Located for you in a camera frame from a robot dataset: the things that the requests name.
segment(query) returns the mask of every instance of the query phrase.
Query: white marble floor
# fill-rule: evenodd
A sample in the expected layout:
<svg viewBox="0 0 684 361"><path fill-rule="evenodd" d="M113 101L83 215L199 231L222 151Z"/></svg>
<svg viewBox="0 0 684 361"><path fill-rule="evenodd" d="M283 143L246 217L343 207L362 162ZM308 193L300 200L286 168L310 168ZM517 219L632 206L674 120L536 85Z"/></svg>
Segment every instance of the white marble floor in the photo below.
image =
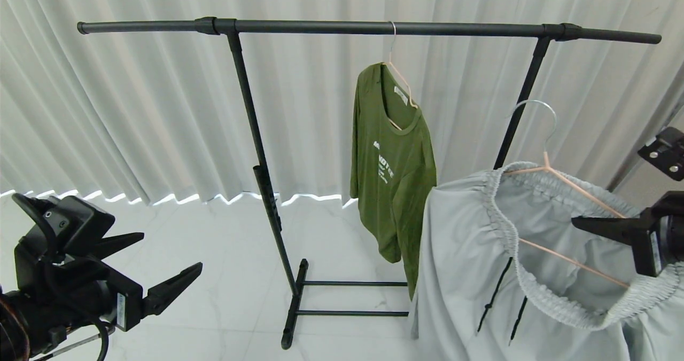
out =
<svg viewBox="0 0 684 361"><path fill-rule="evenodd" d="M0 208L0 284L15 288L12 250L33 225L10 197ZM115 332L108 360L383 360L416 359L405 318L300 317L291 349L280 346L291 294L261 200L245 195L148 207L126 201L93 203L112 213L108 235L145 232L144 241L106 259L145 287L197 262L203 273L161 316L130 332ZM279 208L283 236L296 274L307 258L310 280L405 280L401 264L386 263L352 203L299 198ZM408 310L406 288L310 287L303 309ZM74 338L92 335L82 329ZM91 360L92 342L64 359Z"/></svg>

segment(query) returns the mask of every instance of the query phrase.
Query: shirt neckline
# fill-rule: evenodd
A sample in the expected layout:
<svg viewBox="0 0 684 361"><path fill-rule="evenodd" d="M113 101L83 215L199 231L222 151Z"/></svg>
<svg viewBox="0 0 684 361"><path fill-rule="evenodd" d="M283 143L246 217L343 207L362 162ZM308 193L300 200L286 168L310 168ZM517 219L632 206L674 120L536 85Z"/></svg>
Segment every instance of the shirt neckline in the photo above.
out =
<svg viewBox="0 0 684 361"><path fill-rule="evenodd" d="M413 113L413 120L411 120L411 123L407 127L402 128L401 130L394 127L394 125L392 125L392 123L390 122L390 118L387 115L387 111L385 110L385 97L383 96L384 87L383 87L383 79L382 79L383 75L382 74L387 74L387 76L391 79L392 83L395 84L395 86L397 86L398 88L401 88L401 86L397 83L397 80L394 78L392 72L389 71L389 68L387 67L386 64L384 64L384 62L379 62L378 64L375 65L374 77L376 79L376 84L377 84L376 95L378 95L380 98L379 102L381 103L381 106L380 106L379 111L382 115L383 122L385 123L386 127L392 133L394 133L396 135L407 135L416 127L416 125L418 125L418 121L420 120L420 118L422 116L421 108L420 108L420 106L418 106L418 104L416 104L416 106L418 106L418 108L415 109L415 112Z"/></svg>
<svg viewBox="0 0 684 361"><path fill-rule="evenodd" d="M562 324L581 329L601 330L620 320L633 317L645 310L655 307L664 300L670 298L680 286L680 272L684 271L684 263L670 264L660 273L657 278L637 274L631 280L630 287L623 297L614 303L607 311L589 311L576 301L567 297L556 295L554 291L537 281L537 278L525 269L518 257L519 234L515 225L508 220L506 215L496 205L494 196L498 192L501 176L506 171L528 169L538 167L532 162L513 162L497 170L486 173L484 193L486 194L485 208L492 220L493 229L502 241L509 256L513 257L516 276L528 300L540 311ZM574 201L586 207L585 211L595 217L613 217L601 206L584 198L572 188L550 173L537 171L533 173L515 174L523 184L532 185L535 191L545 193L551 197L578 197ZM627 205L617 196L598 186L585 183L577 178L564 174L570 181L592 193L599 200L611 206L626 216L635 216L638 211Z"/></svg>

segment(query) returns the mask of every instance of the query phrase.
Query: rack bottom crossbar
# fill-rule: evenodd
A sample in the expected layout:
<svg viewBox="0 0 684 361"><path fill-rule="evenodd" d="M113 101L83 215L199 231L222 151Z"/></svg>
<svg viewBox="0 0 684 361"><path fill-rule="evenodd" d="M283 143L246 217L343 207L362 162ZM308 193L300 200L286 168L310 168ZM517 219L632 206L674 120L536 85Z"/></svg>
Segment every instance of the rack bottom crossbar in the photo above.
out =
<svg viewBox="0 0 684 361"><path fill-rule="evenodd" d="M301 260L299 273L295 285L297 295L292 296L290 309L287 312L281 347L290 349L297 325L297 316L351 316L351 317L406 317L408 312L381 312L367 310L300 310L301 293L305 286L406 286L405 282L393 281L306 281L306 271L308 271L308 261Z"/></svg>

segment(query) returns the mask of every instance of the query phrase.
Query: garment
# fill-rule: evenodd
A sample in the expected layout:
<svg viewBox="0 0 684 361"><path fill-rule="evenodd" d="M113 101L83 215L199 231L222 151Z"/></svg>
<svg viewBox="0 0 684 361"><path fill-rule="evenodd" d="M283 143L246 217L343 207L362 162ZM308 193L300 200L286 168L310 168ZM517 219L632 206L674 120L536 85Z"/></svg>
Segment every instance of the garment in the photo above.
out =
<svg viewBox="0 0 684 361"><path fill-rule="evenodd" d="M413 296L423 208L437 171L421 110L407 104L407 94L386 65L374 64L359 74L349 192L359 199L361 222L378 240L380 254L391 263L403 259Z"/></svg>
<svg viewBox="0 0 684 361"><path fill-rule="evenodd" d="M409 318L424 359L682 359L684 263L670 264L657 278L636 274L628 246L571 224L571 217L580 215L613 217L608 211L544 171L502 175L530 167L536 165L516 162L472 174L428 196ZM598 186L566 177L623 215L638 215L639 210ZM504 272L510 258L510 270Z"/></svg>

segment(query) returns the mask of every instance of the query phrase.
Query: hanger hook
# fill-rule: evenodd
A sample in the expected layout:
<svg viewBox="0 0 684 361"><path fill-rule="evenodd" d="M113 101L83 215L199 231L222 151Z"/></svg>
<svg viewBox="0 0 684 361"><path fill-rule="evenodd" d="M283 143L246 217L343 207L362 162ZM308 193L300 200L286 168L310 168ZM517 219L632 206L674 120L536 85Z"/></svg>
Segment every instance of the hanger hook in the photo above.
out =
<svg viewBox="0 0 684 361"><path fill-rule="evenodd" d="M389 57L390 61L392 60L392 50L394 50L394 42L397 40L397 26L392 22L391 20L387 21L392 24L392 28L394 28L394 37L392 38L392 44L389 46Z"/></svg>
<svg viewBox="0 0 684 361"><path fill-rule="evenodd" d="M546 152L546 151L547 151L547 143L549 142L550 138L551 138L552 136L554 136L555 129L556 129L556 127L558 126L558 116L556 115L554 108L552 108L552 107L551 107L548 103L546 103L545 101L540 101L540 100L524 100L524 101L520 101L517 105L515 105L515 108L513 109L513 112L511 112L511 115L509 115L509 117L512 116L513 113L515 113L515 110L518 110L518 108L519 108L520 106L523 106L523 105L525 105L525 104L527 104L527 103L535 103L535 104L537 104L537 105L544 105L546 108L548 108L548 110L551 110L551 113L554 115L554 129L553 129L553 130L551 131L551 133L549 134L549 137L547 137L547 139L544 140L544 152Z"/></svg>

